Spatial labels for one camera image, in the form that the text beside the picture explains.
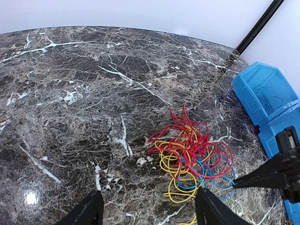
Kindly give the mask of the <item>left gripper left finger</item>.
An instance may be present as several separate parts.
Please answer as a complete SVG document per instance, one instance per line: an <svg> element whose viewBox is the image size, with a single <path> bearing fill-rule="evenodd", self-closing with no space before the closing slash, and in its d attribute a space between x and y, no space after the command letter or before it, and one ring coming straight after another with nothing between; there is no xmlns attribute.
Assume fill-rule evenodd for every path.
<svg viewBox="0 0 300 225"><path fill-rule="evenodd" d="M104 200L99 190L91 191L56 225L102 225Z"/></svg>

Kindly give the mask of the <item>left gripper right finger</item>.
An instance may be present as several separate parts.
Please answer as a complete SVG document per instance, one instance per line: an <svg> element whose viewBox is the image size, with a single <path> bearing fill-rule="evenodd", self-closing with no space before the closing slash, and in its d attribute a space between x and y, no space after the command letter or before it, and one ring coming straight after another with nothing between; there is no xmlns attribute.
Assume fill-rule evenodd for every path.
<svg viewBox="0 0 300 225"><path fill-rule="evenodd" d="M198 225L249 225L232 212L207 188L198 188L195 197L195 213Z"/></svg>

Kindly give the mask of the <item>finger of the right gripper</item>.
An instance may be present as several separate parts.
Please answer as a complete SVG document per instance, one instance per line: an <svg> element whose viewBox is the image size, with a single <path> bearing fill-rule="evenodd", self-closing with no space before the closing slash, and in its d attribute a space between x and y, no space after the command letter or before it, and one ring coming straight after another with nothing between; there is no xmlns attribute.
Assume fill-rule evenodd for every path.
<svg viewBox="0 0 300 225"><path fill-rule="evenodd" d="M235 179L234 188L280 189L284 200L300 202L300 142L293 126L276 135L279 153L251 173Z"/></svg>

